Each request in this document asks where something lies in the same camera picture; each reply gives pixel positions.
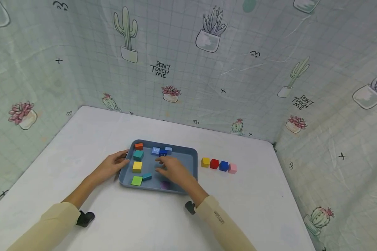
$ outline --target plastic tray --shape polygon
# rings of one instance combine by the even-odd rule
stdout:
[[[133,173],[133,153],[135,151],[135,144],[143,143],[144,144],[144,156],[142,159],[142,170],[140,174]],[[198,154],[197,151],[193,148],[177,146],[177,145],[168,145],[164,143],[158,142],[149,142],[146,140],[135,140],[131,143],[130,150],[126,156],[126,159],[130,159],[130,162],[127,167],[124,167],[119,175],[119,181],[125,187],[130,188],[138,188],[138,189],[147,189],[147,190],[154,190],[160,192],[170,192],[170,193],[180,193],[182,195],[186,195],[187,193],[178,186],[177,184],[171,182],[168,178],[164,177],[163,175],[159,174],[155,171],[155,168],[161,167],[158,162],[155,161],[156,158],[159,156],[152,155],[152,148],[158,147],[161,150],[164,150],[165,147],[172,147],[173,151],[172,154],[168,154],[168,156],[173,156],[180,160],[180,162],[189,170],[189,172],[194,176],[195,179],[198,177]],[[131,185],[131,181],[133,180],[133,176],[141,176],[146,173],[152,174],[152,179],[143,181],[141,186]],[[161,182],[168,181],[170,182],[170,189],[161,189]]]

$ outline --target printed fabric wall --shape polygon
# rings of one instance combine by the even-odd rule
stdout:
[[[316,250],[377,250],[377,0],[0,0],[0,199],[82,105],[276,142]]]

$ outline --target cube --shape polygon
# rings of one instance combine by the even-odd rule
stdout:
[[[142,175],[142,180],[143,181],[150,180],[150,179],[152,179],[152,174],[151,173],[146,173],[146,174]]]
[[[219,161],[217,159],[211,159],[209,167],[212,169],[217,169],[219,166]]]
[[[142,182],[142,177],[139,176],[133,176],[133,180],[131,181],[131,185],[137,185],[140,186]]]
[[[232,164],[232,163],[229,164],[228,173],[235,174],[237,171],[238,171],[238,167],[236,166],[236,164]]]
[[[152,148],[152,155],[159,156],[159,151],[160,150],[161,150],[161,148],[153,147]]]
[[[143,143],[138,143],[138,144],[135,144],[135,149],[136,150],[144,150],[144,144]]]
[[[168,181],[162,181],[161,182],[161,189],[169,190],[170,189],[170,182],[168,182]]]
[[[165,151],[167,151],[168,154],[172,154],[172,150],[173,150],[173,148],[171,148],[171,147],[165,147]]]
[[[159,156],[166,156],[168,155],[168,151],[167,150],[160,150],[159,151]]]
[[[133,159],[136,161],[141,161],[144,157],[144,151],[136,150],[133,154]]]
[[[229,169],[229,163],[226,161],[221,161],[221,163],[219,163],[219,169],[226,172]]]
[[[133,173],[140,174],[142,169],[142,162],[134,161]]]
[[[209,158],[202,158],[201,159],[201,166],[202,167],[209,167],[209,162],[210,162]]]

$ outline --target table surface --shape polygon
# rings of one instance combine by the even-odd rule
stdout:
[[[199,183],[258,251],[315,251],[270,143],[171,122],[81,107],[0,201],[0,251],[62,201],[109,154],[136,139],[191,147],[235,163],[236,174],[203,168]],[[55,249],[221,250],[207,225],[184,208],[188,196],[125,188],[116,178],[98,187],[81,210],[96,218],[74,227]]]

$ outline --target beige sleeve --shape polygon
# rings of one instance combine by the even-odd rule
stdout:
[[[257,251],[213,196],[205,198],[195,211],[207,222],[225,251]]]
[[[67,236],[79,216],[71,203],[54,204],[7,251],[50,251]]]

